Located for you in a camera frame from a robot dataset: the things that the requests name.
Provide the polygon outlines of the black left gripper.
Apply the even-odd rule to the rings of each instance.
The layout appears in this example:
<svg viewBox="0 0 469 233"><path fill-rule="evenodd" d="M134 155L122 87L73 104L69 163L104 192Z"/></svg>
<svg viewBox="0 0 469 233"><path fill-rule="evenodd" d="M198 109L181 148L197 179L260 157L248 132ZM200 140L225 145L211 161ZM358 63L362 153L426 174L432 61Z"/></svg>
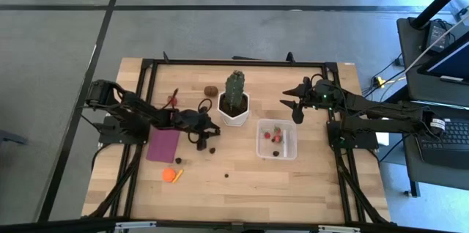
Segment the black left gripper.
<svg viewBox="0 0 469 233"><path fill-rule="evenodd" d="M171 127L186 133L202 133L204 131L210 133L221 133L219 126L214 125L209 114L206 111L171 110L170 118ZM200 134L196 142L196 149L202 151L207 148L207 135Z"/></svg>

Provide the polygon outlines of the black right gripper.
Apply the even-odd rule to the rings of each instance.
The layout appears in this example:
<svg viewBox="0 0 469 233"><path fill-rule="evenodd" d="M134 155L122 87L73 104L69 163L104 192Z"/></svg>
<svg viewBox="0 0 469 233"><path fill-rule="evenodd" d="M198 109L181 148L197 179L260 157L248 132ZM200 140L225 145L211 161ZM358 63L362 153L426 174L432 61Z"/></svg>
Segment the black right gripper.
<svg viewBox="0 0 469 233"><path fill-rule="evenodd" d="M303 107L334 111L341 104L341 89L334 82L326 79L320 79L313 85L310 78L304 77L303 84L298 84L294 89L283 91L283 94L303 98L303 103L296 103L294 100L280 100L281 103L292 109L292 119L296 124L303 122Z"/></svg>

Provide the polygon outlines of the clear plastic tupperware container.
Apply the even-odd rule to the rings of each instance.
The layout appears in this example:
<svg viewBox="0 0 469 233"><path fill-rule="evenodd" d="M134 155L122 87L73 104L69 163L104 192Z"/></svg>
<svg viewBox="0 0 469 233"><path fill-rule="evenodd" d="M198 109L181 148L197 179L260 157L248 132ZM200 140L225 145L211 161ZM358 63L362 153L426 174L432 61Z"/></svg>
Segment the clear plastic tupperware container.
<svg viewBox="0 0 469 233"><path fill-rule="evenodd" d="M281 133L275 134L274 127L280 127ZM262 135L261 129L269 130L272 138L280 135L281 143L274 143ZM279 151L279 156L274 157L273 152ZM292 121L281 119L260 119L256 129L256 154L260 158L274 160L295 160L298 156L298 138L296 124Z"/></svg>

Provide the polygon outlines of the white hexagonal plant pot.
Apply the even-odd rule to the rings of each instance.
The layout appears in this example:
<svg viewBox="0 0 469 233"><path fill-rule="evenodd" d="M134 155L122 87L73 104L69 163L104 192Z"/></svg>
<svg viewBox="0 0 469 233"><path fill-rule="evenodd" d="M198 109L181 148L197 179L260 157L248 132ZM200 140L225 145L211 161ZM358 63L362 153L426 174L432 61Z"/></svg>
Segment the white hexagonal plant pot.
<svg viewBox="0 0 469 233"><path fill-rule="evenodd" d="M218 95L218 105L217 110L221 115L222 120L225 125L230 127L241 127L249 117L250 114L250 95L247 92L243 93L242 102L245 103L245 109L242 113L239 113L237 116L228 115L223 109L222 105L224 103L225 92L221 92Z"/></svg>

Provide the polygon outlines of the purple cloth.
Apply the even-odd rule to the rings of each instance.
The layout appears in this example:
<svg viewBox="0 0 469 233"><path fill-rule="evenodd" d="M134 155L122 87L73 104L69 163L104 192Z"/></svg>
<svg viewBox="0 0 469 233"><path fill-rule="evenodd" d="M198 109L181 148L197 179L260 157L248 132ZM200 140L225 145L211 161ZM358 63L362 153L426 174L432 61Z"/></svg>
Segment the purple cloth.
<svg viewBox="0 0 469 233"><path fill-rule="evenodd" d="M159 130L150 133L146 159L154 162L172 163L175 158L180 132L178 130Z"/></svg>

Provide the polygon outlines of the green cactus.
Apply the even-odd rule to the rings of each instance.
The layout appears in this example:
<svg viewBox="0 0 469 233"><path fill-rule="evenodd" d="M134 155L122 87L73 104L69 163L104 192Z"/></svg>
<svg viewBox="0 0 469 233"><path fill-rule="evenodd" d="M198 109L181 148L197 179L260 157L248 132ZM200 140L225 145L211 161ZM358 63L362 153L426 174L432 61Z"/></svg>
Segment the green cactus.
<svg viewBox="0 0 469 233"><path fill-rule="evenodd" d="M234 70L226 80L223 109L231 117L243 113L246 109L246 101L243 95L244 83L245 75L240 70Z"/></svg>

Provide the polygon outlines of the black rig crossbar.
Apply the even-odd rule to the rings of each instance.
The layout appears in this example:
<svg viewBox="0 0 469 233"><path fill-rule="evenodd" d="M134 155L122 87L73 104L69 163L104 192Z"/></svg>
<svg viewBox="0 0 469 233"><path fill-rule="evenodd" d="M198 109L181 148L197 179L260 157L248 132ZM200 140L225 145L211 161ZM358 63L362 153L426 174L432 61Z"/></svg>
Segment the black rig crossbar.
<svg viewBox="0 0 469 233"><path fill-rule="evenodd" d="M246 231L307 231L312 233L453 233L433 229L398 226L395 223L349 222L344 224L252 223L172 220L133 220L126 217L79 218L0 225L0 233L98 233L111 230L189 228Z"/></svg>

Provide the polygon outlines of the black desk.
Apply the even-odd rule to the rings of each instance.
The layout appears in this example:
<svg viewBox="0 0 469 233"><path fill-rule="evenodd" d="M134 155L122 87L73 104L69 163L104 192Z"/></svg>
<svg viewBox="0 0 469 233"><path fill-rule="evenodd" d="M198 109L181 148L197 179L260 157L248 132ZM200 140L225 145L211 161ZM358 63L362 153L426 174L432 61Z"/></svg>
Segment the black desk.
<svg viewBox="0 0 469 233"><path fill-rule="evenodd" d="M396 22L399 43L406 66L423 51L425 31L414 29L410 20L400 18ZM431 75L418 73L413 67L406 73L407 85L391 96L392 100L412 100L430 108L443 118L469 120L469 86L441 81ZM415 138L404 141L407 175L412 185L427 183L469 191L469 169L454 169L433 165L421 159Z"/></svg>

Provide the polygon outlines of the black power adapter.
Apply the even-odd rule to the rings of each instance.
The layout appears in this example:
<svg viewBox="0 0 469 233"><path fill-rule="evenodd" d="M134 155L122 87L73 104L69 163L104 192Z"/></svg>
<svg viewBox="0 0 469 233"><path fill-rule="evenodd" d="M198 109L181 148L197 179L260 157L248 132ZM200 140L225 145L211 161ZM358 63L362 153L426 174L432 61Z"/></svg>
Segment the black power adapter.
<svg viewBox="0 0 469 233"><path fill-rule="evenodd" d="M429 55L440 53L449 45L450 34L440 38L448 30L449 27L445 21L441 19L435 19L429 23L424 40L424 46L428 48L427 53Z"/></svg>

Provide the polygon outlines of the black laptop keyboard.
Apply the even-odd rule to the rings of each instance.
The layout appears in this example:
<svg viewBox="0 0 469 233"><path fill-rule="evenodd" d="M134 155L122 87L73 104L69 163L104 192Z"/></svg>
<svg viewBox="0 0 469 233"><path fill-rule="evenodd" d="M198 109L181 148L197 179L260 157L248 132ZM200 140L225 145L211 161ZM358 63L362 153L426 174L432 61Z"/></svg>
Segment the black laptop keyboard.
<svg viewBox="0 0 469 233"><path fill-rule="evenodd" d="M425 163L469 170L469 120L435 118L429 122L431 133L417 138Z"/></svg>

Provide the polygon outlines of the desk monitor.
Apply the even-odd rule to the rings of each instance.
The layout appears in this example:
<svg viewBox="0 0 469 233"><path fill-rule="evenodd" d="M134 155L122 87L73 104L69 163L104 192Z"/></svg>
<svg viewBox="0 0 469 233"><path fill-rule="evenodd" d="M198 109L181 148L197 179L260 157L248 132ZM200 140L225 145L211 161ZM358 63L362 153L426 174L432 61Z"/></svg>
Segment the desk monitor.
<svg viewBox="0 0 469 233"><path fill-rule="evenodd" d="M469 30L455 42L433 56L418 73L469 85Z"/></svg>

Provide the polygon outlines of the grey chair base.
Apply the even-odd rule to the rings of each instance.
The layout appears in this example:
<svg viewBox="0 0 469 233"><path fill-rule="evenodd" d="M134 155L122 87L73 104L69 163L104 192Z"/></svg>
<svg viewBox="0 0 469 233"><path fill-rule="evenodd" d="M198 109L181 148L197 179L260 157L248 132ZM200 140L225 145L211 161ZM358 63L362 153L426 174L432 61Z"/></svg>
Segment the grey chair base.
<svg viewBox="0 0 469 233"><path fill-rule="evenodd" d="M26 144L27 139L22 136L7 132L5 130L0 130L0 145L4 141L11 141L16 144Z"/></svg>

